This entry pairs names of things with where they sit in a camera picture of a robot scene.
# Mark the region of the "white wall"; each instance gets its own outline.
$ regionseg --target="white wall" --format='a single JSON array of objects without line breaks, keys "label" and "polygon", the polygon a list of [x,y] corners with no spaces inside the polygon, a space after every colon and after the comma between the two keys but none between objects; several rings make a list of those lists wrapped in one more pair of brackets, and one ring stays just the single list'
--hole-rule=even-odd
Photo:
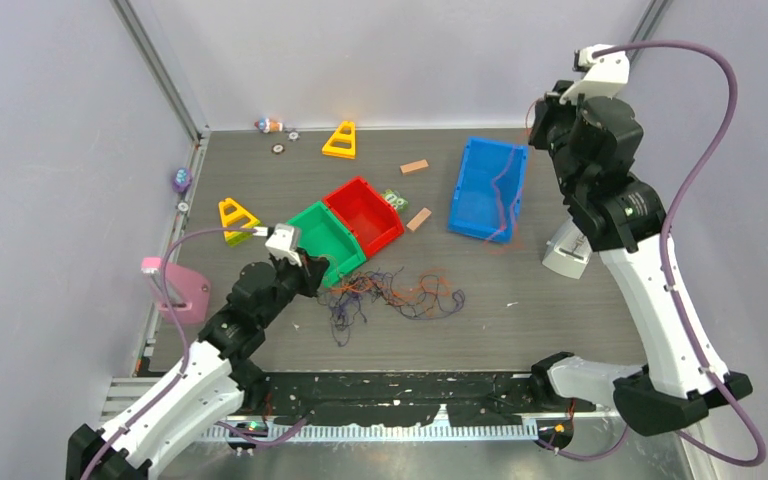
[{"label": "white wall", "polygon": [[176,81],[211,129],[237,130],[263,115],[300,127],[521,125],[573,50],[626,41],[649,1],[136,3],[159,20],[152,36],[174,50]]},{"label": "white wall", "polygon": [[[674,2],[657,38],[710,45],[733,63],[738,109],[722,147],[678,214],[677,258],[700,318],[729,367],[749,374],[755,393],[742,403],[768,443],[768,1]],[[624,97],[646,129],[635,172],[665,201],[711,140],[726,87],[704,57],[645,52]],[[751,458],[754,444],[728,409],[704,425],[706,440]],[[715,461],[720,478],[768,478]]]},{"label": "white wall", "polygon": [[109,2],[0,1],[0,479],[63,478],[133,368],[189,152]]}]

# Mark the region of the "small toy figure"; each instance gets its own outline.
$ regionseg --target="small toy figure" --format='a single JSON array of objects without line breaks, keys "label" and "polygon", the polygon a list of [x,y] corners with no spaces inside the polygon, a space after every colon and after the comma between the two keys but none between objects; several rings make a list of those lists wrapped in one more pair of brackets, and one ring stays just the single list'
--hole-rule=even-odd
[{"label": "small toy figure", "polygon": [[190,170],[181,167],[175,172],[175,178],[172,179],[172,188],[178,193],[184,193],[190,188],[191,183],[193,183],[193,176]]},{"label": "small toy figure", "polygon": [[388,188],[384,191],[383,194],[381,194],[381,196],[384,197],[384,200],[386,200],[387,203],[389,203],[399,213],[402,213],[406,208],[408,208],[408,201],[402,198],[402,196],[399,195],[399,192],[395,190],[390,190]]},{"label": "small toy figure", "polygon": [[277,120],[272,120],[270,118],[261,118],[260,120],[254,122],[255,128],[260,130],[262,133],[272,133],[272,132],[283,132],[284,131],[284,123],[279,122]]}]

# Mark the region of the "wooden work surface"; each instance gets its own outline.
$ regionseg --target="wooden work surface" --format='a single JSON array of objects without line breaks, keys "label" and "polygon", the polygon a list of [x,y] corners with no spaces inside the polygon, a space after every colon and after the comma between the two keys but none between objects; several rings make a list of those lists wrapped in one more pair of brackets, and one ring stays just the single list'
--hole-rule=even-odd
[{"label": "wooden work surface", "polygon": [[[285,222],[350,178],[361,175],[380,191],[398,190],[410,201],[406,223],[423,207],[433,213],[416,233],[405,232],[362,269],[396,271],[402,285],[444,269],[449,284],[466,295],[463,310],[440,320],[408,320],[377,302],[365,304],[368,323],[357,322],[351,339],[338,347],[330,312],[297,297],[266,331],[253,356],[264,370],[528,370],[542,358],[572,351],[612,363],[645,361],[642,345],[619,289],[598,258],[581,280],[561,277],[540,263],[546,241],[566,218],[551,161],[530,152],[522,210],[520,248],[498,246],[446,230],[449,204],[470,136],[515,141],[516,130],[360,131],[356,160],[320,153],[326,132],[301,132],[297,142],[283,133],[219,132],[210,138],[190,209],[187,232],[219,226],[217,203],[232,197],[263,224]],[[285,152],[271,152],[274,143]],[[402,176],[399,166],[428,159],[430,168]],[[182,247],[179,263],[213,283],[210,313],[223,303],[243,265],[266,261],[262,239],[231,248],[220,234]],[[195,338],[199,328],[187,328]],[[181,343],[162,324],[152,370],[174,365]]]}]

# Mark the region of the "red bin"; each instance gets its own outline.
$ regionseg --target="red bin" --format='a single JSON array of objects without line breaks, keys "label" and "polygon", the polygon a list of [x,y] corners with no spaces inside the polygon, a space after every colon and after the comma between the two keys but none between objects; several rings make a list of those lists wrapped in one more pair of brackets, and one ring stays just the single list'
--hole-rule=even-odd
[{"label": "red bin", "polygon": [[366,258],[405,233],[402,219],[363,177],[355,177],[327,195],[323,202],[352,232]]}]

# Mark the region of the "green bin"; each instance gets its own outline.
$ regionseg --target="green bin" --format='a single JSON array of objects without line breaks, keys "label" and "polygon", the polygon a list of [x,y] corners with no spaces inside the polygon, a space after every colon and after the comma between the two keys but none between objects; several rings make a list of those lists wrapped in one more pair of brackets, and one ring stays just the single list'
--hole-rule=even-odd
[{"label": "green bin", "polygon": [[288,222],[301,229],[299,246],[311,257],[324,256],[331,262],[322,285],[331,287],[340,278],[366,262],[355,237],[337,220],[324,203],[316,202]]}]

